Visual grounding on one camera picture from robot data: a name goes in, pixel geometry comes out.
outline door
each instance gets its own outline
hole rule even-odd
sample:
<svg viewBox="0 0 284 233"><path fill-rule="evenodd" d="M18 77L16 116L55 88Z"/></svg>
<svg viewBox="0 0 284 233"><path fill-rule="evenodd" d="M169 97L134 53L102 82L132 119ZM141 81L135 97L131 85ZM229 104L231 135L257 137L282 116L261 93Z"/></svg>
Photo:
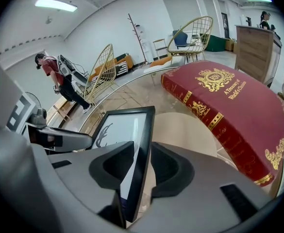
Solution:
<svg viewBox="0 0 284 233"><path fill-rule="evenodd" d="M221 13L221 17L222 17L222 19L223 19L225 38L229 38L229 27L228 27L227 14Z"/></svg>

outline red book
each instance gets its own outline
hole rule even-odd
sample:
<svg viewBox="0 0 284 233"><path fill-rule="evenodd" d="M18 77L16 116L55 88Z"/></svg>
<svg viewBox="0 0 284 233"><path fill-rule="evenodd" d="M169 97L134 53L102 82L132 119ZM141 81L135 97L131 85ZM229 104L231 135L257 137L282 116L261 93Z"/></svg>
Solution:
<svg viewBox="0 0 284 233"><path fill-rule="evenodd" d="M162 86L213 133L238 170L260 186L284 156L284 101L252 77L198 61L161 76Z"/></svg>

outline gold wire chair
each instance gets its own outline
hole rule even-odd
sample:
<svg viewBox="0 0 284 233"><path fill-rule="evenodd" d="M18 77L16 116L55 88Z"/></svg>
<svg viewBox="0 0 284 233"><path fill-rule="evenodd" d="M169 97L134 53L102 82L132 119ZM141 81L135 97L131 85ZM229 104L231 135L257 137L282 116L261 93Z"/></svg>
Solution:
<svg viewBox="0 0 284 233"><path fill-rule="evenodd" d="M170 45L172 41L177 37L177 35L180 32L183 32L185 28L190 28L190 24L192 23L192 30L190 35L190 43L186 47L181 47L179 49L170 49ZM211 31L213 26L213 18L211 17L199 17L196 19L193 19L192 21L188 22L185 26L183 26L180 30L177 31L177 33L172 37L170 40L167 51L171 54L172 58L175 55L184 55L185 57L192 57L192 60L194 61L194 56L202 53L204 57L203 51L207 47Z"/></svg>
<svg viewBox="0 0 284 233"><path fill-rule="evenodd" d="M95 83L93 84L91 80L88 80L84 89L84 99L94 105L96 104L94 99L114 84L114 79L116 77L116 67L112 44L108 44L100 53L97 61L93 65L91 73L93 72L97 63L101 67L100 73L97 76Z"/></svg>

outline woman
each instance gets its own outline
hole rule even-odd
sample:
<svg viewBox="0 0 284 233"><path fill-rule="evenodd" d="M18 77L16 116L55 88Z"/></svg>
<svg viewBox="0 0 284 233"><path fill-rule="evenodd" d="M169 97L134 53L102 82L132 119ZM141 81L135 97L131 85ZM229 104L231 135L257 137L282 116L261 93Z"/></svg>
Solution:
<svg viewBox="0 0 284 233"><path fill-rule="evenodd" d="M267 13L266 11L263 11L261 16L260 16L260 27L262 29L268 29L270 30L269 24L267 23L267 21L270 18L270 14Z"/></svg>

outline wooden counter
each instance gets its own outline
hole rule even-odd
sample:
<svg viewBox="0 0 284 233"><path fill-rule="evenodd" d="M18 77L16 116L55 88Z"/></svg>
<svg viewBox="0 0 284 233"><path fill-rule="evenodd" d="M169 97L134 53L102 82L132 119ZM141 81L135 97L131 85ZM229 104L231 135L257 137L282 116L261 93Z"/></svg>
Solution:
<svg viewBox="0 0 284 233"><path fill-rule="evenodd" d="M281 41L270 30L237 26L235 69L271 86L281 53Z"/></svg>

